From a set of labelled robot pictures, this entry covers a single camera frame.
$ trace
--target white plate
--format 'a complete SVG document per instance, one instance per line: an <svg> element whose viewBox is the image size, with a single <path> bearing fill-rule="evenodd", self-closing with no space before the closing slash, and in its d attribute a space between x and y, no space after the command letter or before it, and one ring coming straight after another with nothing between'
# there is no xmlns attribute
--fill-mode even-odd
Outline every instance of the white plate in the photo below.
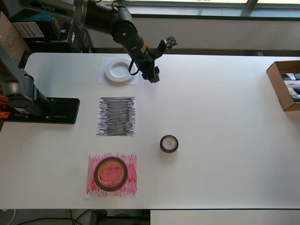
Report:
<svg viewBox="0 0 300 225"><path fill-rule="evenodd" d="M134 76L130 75L128 72L129 65L130 60L128 59L115 59L105 67L105 75L113 82L127 82L134 78ZM135 64L133 65L132 70L136 71Z"/></svg>

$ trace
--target window frame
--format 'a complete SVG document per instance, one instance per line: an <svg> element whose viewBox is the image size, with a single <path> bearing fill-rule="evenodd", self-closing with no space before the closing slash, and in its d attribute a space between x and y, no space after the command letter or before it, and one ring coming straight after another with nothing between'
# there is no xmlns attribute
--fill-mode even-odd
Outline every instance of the window frame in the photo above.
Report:
<svg viewBox="0 0 300 225"><path fill-rule="evenodd" d="M138 7L180 7L180 8L241 8L241 9L300 9L300 4L268 4L257 3L258 0L248 0L246 3L208 3L208 2L168 2L120 0L124 6Z"/></svg>

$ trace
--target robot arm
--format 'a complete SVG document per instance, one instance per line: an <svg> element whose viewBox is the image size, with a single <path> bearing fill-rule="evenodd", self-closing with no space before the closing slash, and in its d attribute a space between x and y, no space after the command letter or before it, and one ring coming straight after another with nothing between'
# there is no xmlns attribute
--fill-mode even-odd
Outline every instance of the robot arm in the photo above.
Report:
<svg viewBox="0 0 300 225"><path fill-rule="evenodd" d="M155 66L155 60L162 56L166 48L177 44L174 37L163 39L155 51L150 51L125 7L97 4L94 0L72 2L70 4L66 0L20 0L24 7L72 17L82 27L111 34L114 41L121 44L132 59L129 72L135 63L145 80L151 83L159 81L159 69Z"/></svg>

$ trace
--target tape roll on red paper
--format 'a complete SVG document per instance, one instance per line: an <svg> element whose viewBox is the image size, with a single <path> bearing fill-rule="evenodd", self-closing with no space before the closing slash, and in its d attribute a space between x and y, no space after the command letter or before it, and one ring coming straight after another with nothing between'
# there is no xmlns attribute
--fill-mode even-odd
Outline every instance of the tape roll on red paper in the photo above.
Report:
<svg viewBox="0 0 300 225"><path fill-rule="evenodd" d="M104 191L116 191L124 186L127 180L127 167L117 157L103 159L94 172L96 185Z"/></svg>

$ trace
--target black scribbles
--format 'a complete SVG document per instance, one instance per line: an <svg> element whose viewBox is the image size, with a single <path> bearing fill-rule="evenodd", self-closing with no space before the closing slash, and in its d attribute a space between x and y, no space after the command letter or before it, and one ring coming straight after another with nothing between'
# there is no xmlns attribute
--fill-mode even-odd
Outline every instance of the black scribbles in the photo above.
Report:
<svg viewBox="0 0 300 225"><path fill-rule="evenodd" d="M97 135L121 136L135 134L135 97L101 97Z"/></svg>

